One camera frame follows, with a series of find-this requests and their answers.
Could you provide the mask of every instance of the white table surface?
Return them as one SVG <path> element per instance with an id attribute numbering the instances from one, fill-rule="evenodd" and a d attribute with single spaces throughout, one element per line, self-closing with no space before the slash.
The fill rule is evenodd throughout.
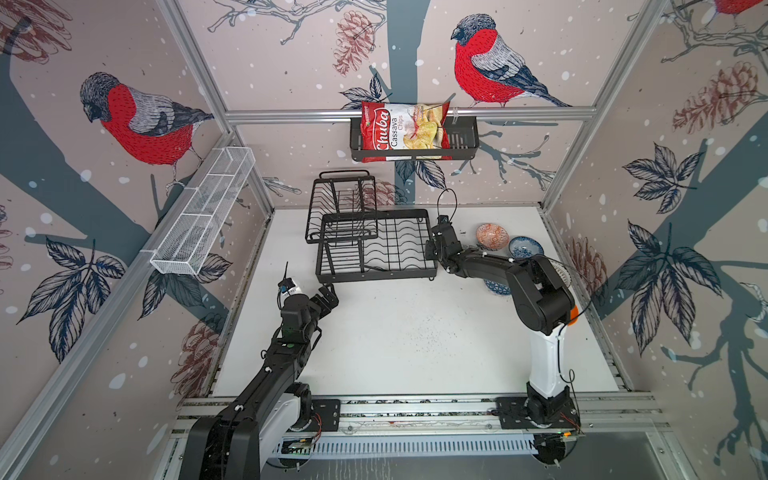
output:
<path id="1" fill-rule="evenodd" d="M 430 223 L 436 210 L 428 209 Z M 534 207 L 459 208 L 459 239 L 474 245 L 481 223 L 497 223 L 510 237 L 525 235 L 558 258 Z M 314 295 L 317 245 L 304 240 L 306 210 L 278 210 L 254 272 L 214 388 L 237 396 L 263 360 L 280 324 L 277 282 L 288 276 Z M 323 338 L 300 381 L 314 395 L 466 394 L 524 392 L 531 368 L 528 329 L 510 296 L 490 292 L 480 279 L 439 267 L 427 279 L 336 283 L 339 306 L 320 320 Z M 614 377 L 585 318 L 569 326 L 564 371 L 576 373 L 577 392 L 613 392 Z"/>

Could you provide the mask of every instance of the dish rack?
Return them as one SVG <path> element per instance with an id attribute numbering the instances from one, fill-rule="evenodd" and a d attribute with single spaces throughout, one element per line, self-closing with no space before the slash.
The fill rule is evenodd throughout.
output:
<path id="1" fill-rule="evenodd" d="M 304 239 L 307 243 L 320 242 L 323 216 L 376 211 L 376 179 L 367 170 L 329 170 L 322 172 L 312 185 L 310 211 L 306 219 Z M 335 229 L 329 226 L 326 240 L 362 237 L 375 238 L 377 219 L 362 218 Z"/>
<path id="2" fill-rule="evenodd" d="M 376 225 L 376 236 L 364 226 Z M 374 210 L 325 214 L 315 274 L 321 283 L 395 278 L 434 278 L 437 264 L 427 260 L 427 210 Z"/>

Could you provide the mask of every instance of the white mesh shelf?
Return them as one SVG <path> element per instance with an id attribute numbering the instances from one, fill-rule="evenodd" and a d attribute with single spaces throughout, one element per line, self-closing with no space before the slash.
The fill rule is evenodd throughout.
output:
<path id="1" fill-rule="evenodd" d="M 160 273 L 197 275 L 255 160 L 247 147 L 225 147 L 150 262 Z"/>

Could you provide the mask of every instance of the wire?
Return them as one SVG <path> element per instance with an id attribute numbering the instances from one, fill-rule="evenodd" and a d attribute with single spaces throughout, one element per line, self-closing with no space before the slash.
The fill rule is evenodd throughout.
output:
<path id="1" fill-rule="evenodd" d="M 454 198 L 454 201 L 455 201 L 454 205 L 453 205 L 453 213 L 451 214 L 451 218 L 448 219 L 448 221 L 451 222 L 451 221 L 453 221 L 453 216 L 456 215 L 456 211 L 458 209 L 458 197 L 456 196 L 456 192 L 452 188 L 446 188 L 442 192 L 440 192 L 440 195 L 438 195 L 438 197 L 437 197 L 437 215 L 438 215 L 438 217 L 440 216 L 440 198 L 442 198 L 442 195 L 445 192 L 447 192 L 447 191 L 450 191 L 450 192 L 453 193 L 453 198 Z"/>

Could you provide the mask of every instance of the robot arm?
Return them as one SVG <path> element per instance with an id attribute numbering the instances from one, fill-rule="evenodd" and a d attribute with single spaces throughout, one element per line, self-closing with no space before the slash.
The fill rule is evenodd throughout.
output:
<path id="1" fill-rule="evenodd" d="M 552 423 L 568 404 L 570 395 L 560 374 L 560 363 L 564 331 L 575 302 L 549 260 L 512 260 L 464 248 L 447 215 L 438 216 L 425 251 L 430 260 L 439 261 L 448 273 L 509 286 L 518 316 L 531 330 L 528 414 L 537 425 Z"/>
<path id="2" fill-rule="evenodd" d="M 309 386 L 295 383 L 312 352 L 318 321 L 339 305 L 333 285 L 311 299 L 291 279 L 280 282 L 283 321 L 264 364 L 243 392 L 216 417 L 197 420 L 187 438 L 180 480 L 260 478 L 261 468 L 288 428 L 306 428 Z"/>

